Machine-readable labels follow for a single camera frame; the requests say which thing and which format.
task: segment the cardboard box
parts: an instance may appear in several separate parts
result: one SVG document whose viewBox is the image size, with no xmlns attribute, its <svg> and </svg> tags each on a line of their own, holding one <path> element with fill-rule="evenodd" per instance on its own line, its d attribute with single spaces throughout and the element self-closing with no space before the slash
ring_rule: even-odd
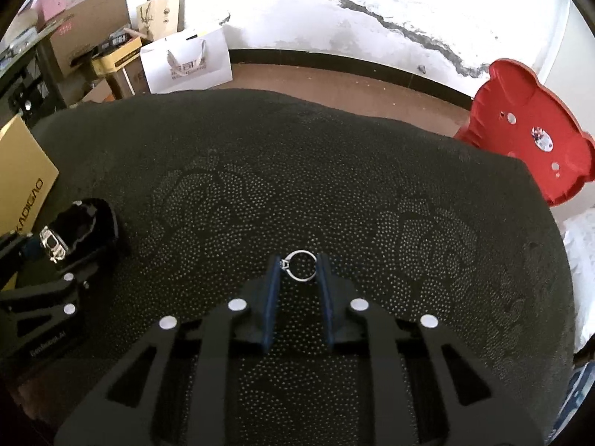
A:
<svg viewBox="0 0 595 446">
<path fill-rule="evenodd" d="M 130 23 L 126 0 L 85 0 L 62 12 L 67 20 L 49 39 L 62 77 L 78 66 L 72 61 L 93 50 L 110 34 Z"/>
<path fill-rule="evenodd" d="M 139 56 L 136 56 L 134 60 L 117 72 L 106 75 L 105 78 L 117 98 L 129 98 L 151 93 Z"/>
<path fill-rule="evenodd" d="M 184 29 L 183 0 L 148 0 L 136 7 L 139 31 L 155 41 Z"/>
<path fill-rule="evenodd" d="M 133 61 L 141 54 L 141 47 L 141 38 L 136 37 L 111 53 L 93 59 L 91 64 L 93 65 L 95 75 L 101 77 L 105 74 L 119 71 L 124 65 Z"/>
<path fill-rule="evenodd" d="M 99 81 L 87 95 L 85 95 L 81 102 L 112 102 L 115 100 L 112 89 L 105 79 Z"/>
<path fill-rule="evenodd" d="M 23 120 L 14 116 L 0 129 L 0 234 L 29 233 L 57 177 Z M 13 277 L 5 290 L 14 282 Z"/>
</svg>

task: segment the dotted black cloth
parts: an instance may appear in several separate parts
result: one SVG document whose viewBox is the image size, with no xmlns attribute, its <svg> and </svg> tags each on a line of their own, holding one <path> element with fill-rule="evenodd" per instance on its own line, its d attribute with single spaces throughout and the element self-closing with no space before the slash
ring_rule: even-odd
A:
<svg viewBox="0 0 595 446">
<path fill-rule="evenodd" d="M 549 431 L 572 359 L 572 291 L 520 161 L 249 90 L 85 104 L 35 133 L 60 170 L 37 223 L 102 197 L 132 248 L 112 284 L 93 285 L 87 340 L 29 384 L 53 423 L 160 317 L 200 316 L 271 254 L 303 248 L 396 317 L 443 320 Z M 243 444 L 356 444 L 356 361 L 324 351 L 316 284 L 283 274 L 274 348 L 239 366 Z"/>
</svg>

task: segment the brown paper bag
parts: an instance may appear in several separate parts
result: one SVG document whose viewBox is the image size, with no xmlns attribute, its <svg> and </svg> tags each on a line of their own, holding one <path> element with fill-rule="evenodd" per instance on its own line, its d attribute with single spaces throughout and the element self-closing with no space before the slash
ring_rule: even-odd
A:
<svg viewBox="0 0 595 446">
<path fill-rule="evenodd" d="M 155 41 L 184 28 L 182 0 L 148 0 L 136 7 L 139 32 Z"/>
<path fill-rule="evenodd" d="M 33 229 L 58 170 L 20 118 L 0 129 L 0 235 Z M 4 288 L 14 288 L 15 277 Z"/>
</svg>

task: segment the ring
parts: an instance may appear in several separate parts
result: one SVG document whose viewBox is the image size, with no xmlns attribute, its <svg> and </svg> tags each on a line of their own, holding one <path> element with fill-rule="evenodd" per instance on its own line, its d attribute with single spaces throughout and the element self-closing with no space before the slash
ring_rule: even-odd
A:
<svg viewBox="0 0 595 446">
<path fill-rule="evenodd" d="M 299 253 L 305 253 L 306 255 L 308 255 L 309 257 L 311 257 L 314 260 L 314 263 L 316 263 L 316 256 L 314 256 L 314 254 L 310 253 L 308 250 L 297 250 L 297 251 L 292 251 L 283 260 L 281 260 L 281 270 L 285 270 L 287 272 L 287 274 L 292 279 L 294 279 L 296 282 L 310 282 L 311 279 L 313 279 L 314 277 L 316 277 L 316 270 L 314 270 L 314 273 L 312 274 L 311 277 L 308 277 L 308 278 L 298 278 L 289 269 L 289 262 L 291 262 L 291 259 L 294 256 L 296 256 L 297 254 L 299 254 Z"/>
</svg>

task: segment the label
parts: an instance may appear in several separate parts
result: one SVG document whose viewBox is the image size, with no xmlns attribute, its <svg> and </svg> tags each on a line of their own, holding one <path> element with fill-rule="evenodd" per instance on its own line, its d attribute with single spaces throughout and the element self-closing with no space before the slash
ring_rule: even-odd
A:
<svg viewBox="0 0 595 446">
<path fill-rule="evenodd" d="M 15 227 L 15 231 L 21 232 L 23 230 L 23 227 L 25 227 L 25 221 L 27 221 L 27 218 L 29 217 L 29 213 L 31 212 L 31 207 L 35 204 L 35 199 L 37 198 L 37 195 L 39 194 L 39 192 L 41 191 L 41 188 L 43 186 L 44 186 L 44 180 L 39 178 L 35 182 L 35 185 L 31 189 L 31 194 L 29 195 L 29 197 L 27 198 L 27 201 L 25 202 L 25 206 L 23 207 L 23 211 L 21 211 L 21 216 L 19 216 L 19 222 L 17 223 L 17 226 Z"/>
<path fill-rule="evenodd" d="M 171 68 L 171 79 L 175 80 L 179 79 L 180 77 L 187 77 L 190 74 L 193 74 L 202 69 L 206 69 L 206 62 L 204 57 L 200 60 L 200 63 L 198 63 L 197 60 L 194 60 Z"/>
<path fill-rule="evenodd" d="M 531 129 L 531 137 L 533 137 L 535 145 L 542 151 L 549 153 L 554 149 L 554 143 L 550 135 L 541 129 L 541 127 L 533 127 Z"/>
<path fill-rule="evenodd" d="M 58 29 L 58 34 L 59 35 L 66 35 L 72 29 L 73 29 L 72 22 L 63 23 L 62 25 L 60 25 L 60 28 Z"/>
<path fill-rule="evenodd" d="M 123 63 L 125 63 L 126 61 L 130 60 L 132 57 L 136 56 L 136 55 L 140 55 L 141 54 L 141 48 L 139 47 L 138 49 L 133 50 L 132 52 L 124 55 L 119 61 L 117 61 L 114 64 L 115 68 L 118 68 L 120 65 L 122 65 Z"/>
</svg>

